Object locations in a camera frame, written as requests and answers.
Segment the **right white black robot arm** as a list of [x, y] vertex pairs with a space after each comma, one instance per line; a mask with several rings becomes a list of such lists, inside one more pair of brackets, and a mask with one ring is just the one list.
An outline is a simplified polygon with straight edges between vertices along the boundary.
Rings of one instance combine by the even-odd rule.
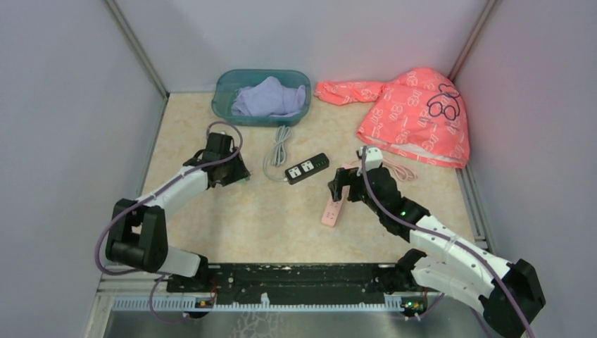
[[513, 263], [459, 237], [425, 207], [401, 195], [380, 166], [361, 173], [339, 168], [328, 184], [332, 199], [362, 202], [392, 235], [412, 249], [398, 261], [396, 280], [405, 290], [435, 289], [482, 315], [502, 337], [534, 337], [532, 321], [546, 305], [535, 267]]

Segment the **pink power strip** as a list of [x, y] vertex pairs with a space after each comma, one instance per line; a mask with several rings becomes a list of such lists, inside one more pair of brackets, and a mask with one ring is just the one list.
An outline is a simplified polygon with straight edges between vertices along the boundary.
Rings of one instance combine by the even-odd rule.
[[332, 197], [329, 197], [327, 200], [327, 205], [325, 211], [321, 218], [321, 223], [328, 227], [335, 227], [337, 221], [339, 219], [341, 208], [343, 203], [348, 196], [349, 187], [346, 186], [342, 189], [341, 199], [339, 201], [335, 201]]

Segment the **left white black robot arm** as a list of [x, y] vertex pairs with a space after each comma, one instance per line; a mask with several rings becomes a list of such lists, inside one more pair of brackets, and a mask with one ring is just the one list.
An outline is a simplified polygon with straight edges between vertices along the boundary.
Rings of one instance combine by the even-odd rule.
[[200, 193], [249, 175], [234, 138], [209, 133], [205, 148], [184, 162], [170, 181], [135, 200], [115, 204], [105, 257], [134, 271], [178, 275], [195, 292], [205, 290], [211, 281], [207, 258], [169, 245], [167, 221]]

